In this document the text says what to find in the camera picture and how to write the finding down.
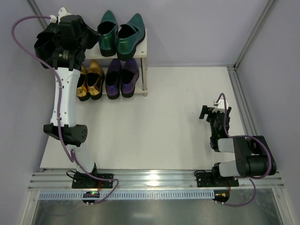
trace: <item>loafer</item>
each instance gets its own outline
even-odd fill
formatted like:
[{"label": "loafer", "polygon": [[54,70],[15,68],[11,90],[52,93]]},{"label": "loafer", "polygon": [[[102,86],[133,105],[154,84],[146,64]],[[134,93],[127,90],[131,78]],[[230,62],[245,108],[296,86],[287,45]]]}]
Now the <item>loafer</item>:
[{"label": "loafer", "polygon": [[52,67],[52,53],[56,46],[53,38],[59,32],[58,23],[50,23],[47,28],[37,35],[37,41],[34,44],[36,56],[48,63]]},{"label": "loafer", "polygon": [[87,70],[84,65],[81,65],[80,77],[78,79],[77,88],[76,88],[76,96],[80,101],[86,101],[90,98],[87,87]]},{"label": "loafer", "polygon": [[121,92],[125,98],[131,98],[135,93],[135,84],[139,78],[139,67],[135,59],[125,62],[121,73]]},{"label": "loafer", "polygon": [[118,23],[114,14],[108,10],[104,13],[98,26],[99,47],[103,56],[109,57],[116,54],[116,37],[118,33]]},{"label": "loafer", "polygon": [[136,46],[145,39],[145,25],[142,16],[135,14],[128,23],[121,25],[117,35],[118,59],[127,61],[133,58]]},{"label": "loafer", "polygon": [[102,97],[105,75],[96,60],[92,60],[87,73],[87,86],[90,98],[97,100]]},{"label": "loafer", "polygon": [[109,99],[117,99],[120,96],[121,72],[121,62],[118,59],[113,59],[105,76],[105,90]]}]

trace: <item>wire connector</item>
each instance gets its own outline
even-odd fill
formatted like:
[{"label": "wire connector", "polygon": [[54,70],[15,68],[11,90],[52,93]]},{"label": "wire connector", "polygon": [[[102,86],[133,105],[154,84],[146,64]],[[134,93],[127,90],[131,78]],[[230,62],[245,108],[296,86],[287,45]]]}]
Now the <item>wire connector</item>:
[{"label": "wire connector", "polygon": [[50,22],[56,23],[57,22],[57,17],[54,15],[50,15]]},{"label": "wire connector", "polygon": [[[225,104],[224,104],[224,100],[223,99],[220,99],[218,100],[217,102],[214,101],[214,106],[217,106],[216,108],[214,108],[212,111],[213,113],[216,113],[218,111],[222,112],[222,113],[225,113]],[[226,100],[226,109],[228,110],[228,102]]]}]

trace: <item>white wall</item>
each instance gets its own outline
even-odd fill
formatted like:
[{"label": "white wall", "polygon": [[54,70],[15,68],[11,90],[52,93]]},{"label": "white wall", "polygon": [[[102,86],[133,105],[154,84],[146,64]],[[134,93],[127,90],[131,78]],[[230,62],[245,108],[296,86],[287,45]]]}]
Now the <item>white wall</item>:
[{"label": "white wall", "polygon": [[[0,8],[0,221],[20,219],[25,192],[45,149],[43,125],[49,122],[54,99],[54,77],[27,56],[10,36],[12,24],[32,15],[24,0]],[[36,20],[17,27],[17,38],[33,51],[41,28]]]},{"label": "white wall", "polygon": [[256,122],[300,212],[300,1],[278,1],[239,72]]},{"label": "white wall", "polygon": [[120,24],[140,13],[148,29],[150,66],[235,63],[267,0],[44,0],[44,15],[61,6],[96,29],[105,11]]}]

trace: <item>white tabletop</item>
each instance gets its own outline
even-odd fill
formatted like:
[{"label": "white tabletop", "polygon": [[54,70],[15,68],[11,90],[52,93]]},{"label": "white tabletop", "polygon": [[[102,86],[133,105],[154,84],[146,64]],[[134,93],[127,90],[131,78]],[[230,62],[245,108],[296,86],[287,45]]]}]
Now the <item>white tabletop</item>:
[{"label": "white tabletop", "polygon": [[[77,123],[88,127],[86,143],[97,167],[211,169],[234,160],[234,154],[210,148],[210,125],[199,120],[202,105],[212,106],[223,92],[232,107],[229,134],[244,134],[226,67],[149,67],[147,72],[147,97],[76,100]],[[40,167],[75,165],[49,137]]]}]

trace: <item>green shoe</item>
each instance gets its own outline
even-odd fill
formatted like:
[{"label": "green shoe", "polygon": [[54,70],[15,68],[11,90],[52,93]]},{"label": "green shoe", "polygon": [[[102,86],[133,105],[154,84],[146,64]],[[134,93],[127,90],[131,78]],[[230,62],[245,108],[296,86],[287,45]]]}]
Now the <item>green shoe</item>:
[{"label": "green shoe", "polygon": [[117,36],[118,59],[127,61],[133,58],[136,46],[145,38],[145,25],[139,13],[135,14],[128,23],[121,25]]},{"label": "green shoe", "polygon": [[99,47],[100,52],[104,57],[113,56],[116,54],[116,37],[118,33],[118,23],[113,13],[107,10],[104,13],[102,20],[98,26]]}]

